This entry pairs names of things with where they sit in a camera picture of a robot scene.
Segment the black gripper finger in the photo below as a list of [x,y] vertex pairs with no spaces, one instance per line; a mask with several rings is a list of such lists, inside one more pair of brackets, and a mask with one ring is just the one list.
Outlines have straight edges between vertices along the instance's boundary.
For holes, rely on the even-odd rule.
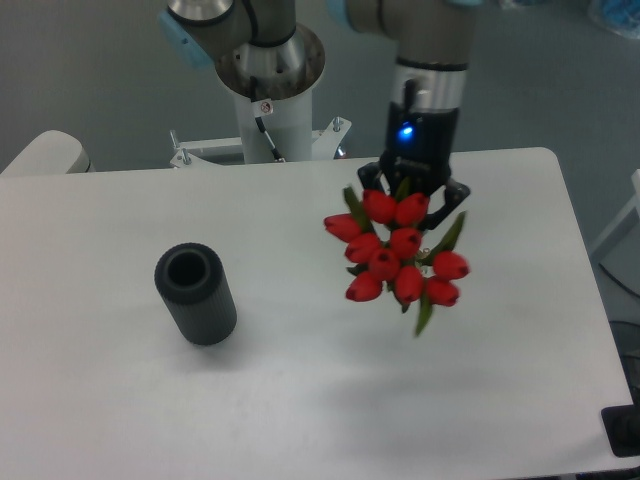
[[420,222],[419,230],[434,230],[471,194],[470,188],[455,180],[444,185],[444,205],[435,213],[427,214]]
[[364,190],[388,192],[386,177],[378,160],[371,161],[357,169],[357,176]]

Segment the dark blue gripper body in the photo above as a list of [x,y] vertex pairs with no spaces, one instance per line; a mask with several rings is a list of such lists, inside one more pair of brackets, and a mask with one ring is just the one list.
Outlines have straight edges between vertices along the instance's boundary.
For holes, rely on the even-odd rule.
[[380,156],[380,168],[393,192],[406,178],[413,192],[424,194],[449,182],[467,67],[397,60]]

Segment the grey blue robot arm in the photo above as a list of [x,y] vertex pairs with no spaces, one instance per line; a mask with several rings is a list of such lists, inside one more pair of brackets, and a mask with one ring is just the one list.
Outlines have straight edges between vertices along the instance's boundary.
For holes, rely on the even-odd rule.
[[361,184],[442,191],[434,229],[467,196],[449,158],[479,5],[475,1],[168,1],[158,21],[189,62],[212,66],[233,97],[246,160],[310,158],[319,85],[349,59],[368,66],[382,49],[390,84],[382,153]]

